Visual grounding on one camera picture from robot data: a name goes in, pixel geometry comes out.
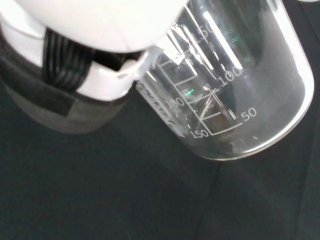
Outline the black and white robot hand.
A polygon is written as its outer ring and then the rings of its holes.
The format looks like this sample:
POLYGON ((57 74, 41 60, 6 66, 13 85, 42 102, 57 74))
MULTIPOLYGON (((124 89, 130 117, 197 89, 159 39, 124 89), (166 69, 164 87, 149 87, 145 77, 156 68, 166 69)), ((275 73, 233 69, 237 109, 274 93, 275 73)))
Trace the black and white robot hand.
POLYGON ((0 19, 25 36, 45 29, 114 53, 145 50, 181 15, 185 0, 2 0, 0 19))

